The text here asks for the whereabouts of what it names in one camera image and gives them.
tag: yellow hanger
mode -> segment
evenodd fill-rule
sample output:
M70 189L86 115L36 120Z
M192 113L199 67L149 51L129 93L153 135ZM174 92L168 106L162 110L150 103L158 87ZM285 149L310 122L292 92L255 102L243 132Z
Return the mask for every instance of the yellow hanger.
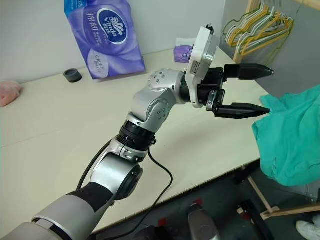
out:
M242 53L241 55L242 55L242 56L246 56L246 55L248 55L248 54L250 54L250 53L252 53L252 52L254 52L254 51L256 51L256 50L262 49L262 48L264 48L265 46L268 46L268 45L270 45L270 44L273 44L273 43L275 43L276 41L278 41L278 40L280 40L280 39L288 36L289 34L290 34L290 32L287 31L286 33L284 33L284 34L282 34L282 35L280 35L280 36L278 36L278 37L276 37L276 38L274 38L274 39L272 39L272 40L270 40L270 41L267 41L266 43L263 43L263 44L257 46L256 48L253 48L253 49L251 49L251 50L249 50L249 51L247 51L247 52L245 52L245 53Z
M289 20L289 19L287 19L287 18L285 18L285 17L279 17L279 16L280 16L280 13L278 12L277 15L276 15L276 17L274 18L274 20L272 20L270 23L268 23L268 24L263 28L263 30L260 32L259 35L254 36L254 37L250 37L250 39L247 39L248 41L246 41L246 44L245 44L243 50L242 50L242 51L240 50L240 54L241 54L242 56L246 56L246 55L248 55L248 54L250 54L250 53L252 53L252 52L254 52L254 51L256 51L256 50L259 50L259 49L261 49L261 48L264 48L264 47L267 46L267 45L270 45L270 44L272 44L272 43L275 43L276 41L278 41L278 40L280 40L280 39L282 39L282 38L284 38L284 37L286 37L286 36L288 36L288 35L290 34L290 31L291 31L292 26L293 26L293 20L292 20L292 19ZM284 22L284 24L285 24L285 28L284 28L284 29L276 30L276 31L273 31L273 32L265 32L266 29L268 29L273 23L275 23L275 22L278 21L278 20L281 20L281 21ZM259 39L262 39L262 38L265 38L265 37L268 37L268 36L272 36L272 35L274 35L274 34L276 34L276 33L282 32L282 31L284 31L284 30L286 30L286 29L287 29L288 31L284 32L283 34L281 34L281 35L279 35L279 36L277 36L277 37L275 37L275 38L272 38L271 40L269 40L269 41L267 41L267 42L265 42L265 43L262 43L261 45L257 46L256 48L253 48L253 49L248 50L248 51L246 52L246 49L247 49L248 45L249 45L253 40L256 41L256 40L259 40Z
M250 21L248 21L245 26L243 28L239 28L236 29L230 36L228 44L231 47L235 47L237 46L238 42L234 42L236 37L241 34L241 33L245 33L256 21L258 21L259 19L263 18L264 16L266 16L269 12L269 8L267 6L264 6L263 8L263 12L261 12L260 14L258 14L257 16L255 16L253 19L251 19Z
M280 16L280 12L278 11L275 15L275 18L270 21L267 25L265 25L263 27L263 29L261 30L261 32L257 35L257 36L251 36L251 37L248 37L248 39L245 41L245 45L244 45L244 48L242 50L242 52L244 53L248 47L248 45L253 41L253 40L259 40L262 36L262 34L269 28L271 27L278 19L279 19L279 16Z

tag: black cable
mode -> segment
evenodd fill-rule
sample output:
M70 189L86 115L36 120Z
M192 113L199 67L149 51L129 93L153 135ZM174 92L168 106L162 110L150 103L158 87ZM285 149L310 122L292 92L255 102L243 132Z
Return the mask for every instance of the black cable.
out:
M158 198L154 201L153 205L149 208L149 210L145 213L145 215L143 216L143 218L138 222L138 224L131 229L130 231L118 235L118 236L112 236L112 237L108 237L105 238L104 240L115 240L115 239L119 239L119 238L123 238L125 236L128 236L129 234L132 234L135 230L137 230L137 228L143 223L143 221L146 219L146 217L149 215L149 213L154 209L154 207L157 205L158 201L160 200L160 198L163 196L163 194L168 190L168 188L170 188L170 186L172 185L173 181L174 181L174 176L172 175L172 173L163 165L161 165L159 162L157 162L154 157L151 155L150 152L150 147L148 147L148 156L149 158L152 160L152 162L154 162L156 165L158 165L160 168L162 168L163 170L165 170L169 176L170 176L170 182L169 184L166 186L166 188L160 193L160 195L158 196Z
M86 176L88 175L90 169L92 168L92 166L95 164L95 162L97 161L98 157L104 152L104 150L106 150L106 148L110 145L111 140L108 141L99 151L98 153L93 157L93 159L91 160L91 162L89 163L89 165L86 167L86 169L84 170L80 181L78 183L78 186L76 187L76 190L81 189L82 184L84 184L84 181L86 179Z

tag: logo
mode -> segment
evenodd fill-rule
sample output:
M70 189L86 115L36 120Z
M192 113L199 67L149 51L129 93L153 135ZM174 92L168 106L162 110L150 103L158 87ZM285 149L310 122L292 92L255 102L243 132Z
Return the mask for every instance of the logo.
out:
M108 40L116 45L123 44L127 39L127 27L124 20L110 9L100 9L97 13L100 27Z

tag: pink cloth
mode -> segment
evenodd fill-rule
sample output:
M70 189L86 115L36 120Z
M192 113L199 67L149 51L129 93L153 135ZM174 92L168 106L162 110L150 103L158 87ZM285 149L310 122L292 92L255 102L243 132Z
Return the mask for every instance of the pink cloth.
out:
M21 85L15 81L0 82L0 107L13 102L20 95Z

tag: black tape roll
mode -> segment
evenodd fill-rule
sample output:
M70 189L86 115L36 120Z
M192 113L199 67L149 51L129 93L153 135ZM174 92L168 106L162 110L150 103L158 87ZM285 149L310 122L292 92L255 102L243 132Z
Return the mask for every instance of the black tape roll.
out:
M66 70L63 73L63 76L70 82L70 83L76 83L78 81L80 81L82 79L82 75L80 74L80 72L75 69L75 68L71 68Z

